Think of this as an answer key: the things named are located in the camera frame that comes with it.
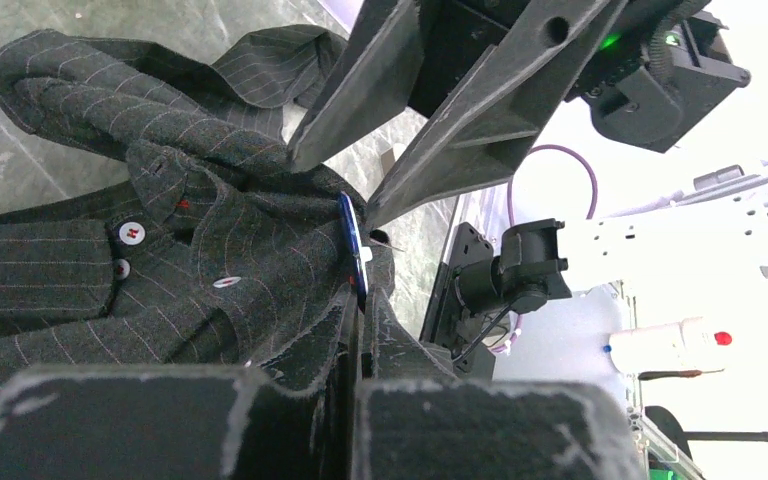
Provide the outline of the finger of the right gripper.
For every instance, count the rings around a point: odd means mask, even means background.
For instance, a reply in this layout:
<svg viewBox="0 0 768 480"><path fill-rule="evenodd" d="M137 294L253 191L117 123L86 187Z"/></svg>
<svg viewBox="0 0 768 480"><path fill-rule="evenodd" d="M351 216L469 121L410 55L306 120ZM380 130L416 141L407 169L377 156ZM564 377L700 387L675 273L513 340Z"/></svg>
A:
<svg viewBox="0 0 768 480"><path fill-rule="evenodd" d="M348 45L289 143L302 172L329 160L409 104L440 1L365 1Z"/></svg>

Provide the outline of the black pinstriped shirt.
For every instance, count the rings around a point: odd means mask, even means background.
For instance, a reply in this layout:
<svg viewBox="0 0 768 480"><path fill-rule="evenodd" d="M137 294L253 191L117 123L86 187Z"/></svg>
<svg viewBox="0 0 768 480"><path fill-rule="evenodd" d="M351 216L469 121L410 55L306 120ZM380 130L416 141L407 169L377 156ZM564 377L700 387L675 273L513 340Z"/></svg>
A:
<svg viewBox="0 0 768 480"><path fill-rule="evenodd" d="M120 184L0 214L0 389L36 364L247 364L320 390L349 307L326 166L292 173L283 109L310 108L345 40L244 35L212 64L38 30L0 49L23 131L120 161Z"/></svg>

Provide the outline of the white round badge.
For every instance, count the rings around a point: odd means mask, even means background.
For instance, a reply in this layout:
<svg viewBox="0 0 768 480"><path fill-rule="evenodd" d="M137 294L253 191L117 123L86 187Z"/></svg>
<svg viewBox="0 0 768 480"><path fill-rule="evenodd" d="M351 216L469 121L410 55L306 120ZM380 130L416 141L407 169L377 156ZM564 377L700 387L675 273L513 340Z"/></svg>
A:
<svg viewBox="0 0 768 480"><path fill-rule="evenodd" d="M373 258L371 249L363 244L362 232L352 199L346 192L337 197L341 224L351 260L351 280L357 298L358 309L365 311L368 294L367 263Z"/></svg>

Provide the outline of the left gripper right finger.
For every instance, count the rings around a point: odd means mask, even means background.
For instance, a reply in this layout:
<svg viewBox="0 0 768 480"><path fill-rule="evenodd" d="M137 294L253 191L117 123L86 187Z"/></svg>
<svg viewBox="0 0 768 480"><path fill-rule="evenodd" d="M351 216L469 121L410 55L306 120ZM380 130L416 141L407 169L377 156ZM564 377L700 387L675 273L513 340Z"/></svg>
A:
<svg viewBox="0 0 768 480"><path fill-rule="evenodd" d="M626 414L568 381L460 380L372 290L373 375L356 385L354 479L643 479Z"/></svg>

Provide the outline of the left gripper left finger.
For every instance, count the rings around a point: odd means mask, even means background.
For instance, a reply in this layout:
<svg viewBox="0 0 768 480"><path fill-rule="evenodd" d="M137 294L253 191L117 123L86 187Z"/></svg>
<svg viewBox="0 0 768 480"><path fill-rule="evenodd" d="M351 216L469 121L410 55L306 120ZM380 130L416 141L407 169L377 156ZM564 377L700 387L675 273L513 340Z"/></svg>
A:
<svg viewBox="0 0 768 480"><path fill-rule="evenodd" d="M348 479L358 298L262 366L40 365L0 392L0 479Z"/></svg>

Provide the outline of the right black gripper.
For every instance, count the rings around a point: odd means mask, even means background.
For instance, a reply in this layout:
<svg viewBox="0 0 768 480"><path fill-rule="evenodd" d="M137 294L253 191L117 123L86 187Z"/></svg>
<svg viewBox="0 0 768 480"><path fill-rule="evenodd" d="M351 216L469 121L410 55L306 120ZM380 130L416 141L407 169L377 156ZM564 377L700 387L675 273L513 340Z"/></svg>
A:
<svg viewBox="0 0 768 480"><path fill-rule="evenodd" d="M426 118L442 105L370 197L369 227L501 184L564 97L603 137L664 153L751 81L704 1L527 5L439 2L408 105Z"/></svg>

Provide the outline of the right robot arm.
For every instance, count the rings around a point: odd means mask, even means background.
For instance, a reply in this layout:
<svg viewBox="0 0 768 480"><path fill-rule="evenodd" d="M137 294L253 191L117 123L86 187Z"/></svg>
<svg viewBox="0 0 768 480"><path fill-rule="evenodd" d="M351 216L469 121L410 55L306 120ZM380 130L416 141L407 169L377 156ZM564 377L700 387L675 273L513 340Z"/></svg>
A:
<svg viewBox="0 0 768 480"><path fill-rule="evenodd" d="M624 1L525 1L487 40L492 19L457 1L367 1L348 46L291 141L308 170L407 108L427 122L371 196L378 227L428 202L508 180L601 45L629 11ZM691 204L576 223L508 229L500 297L523 308L639 275L746 265L768 268L768 212L747 201Z"/></svg>

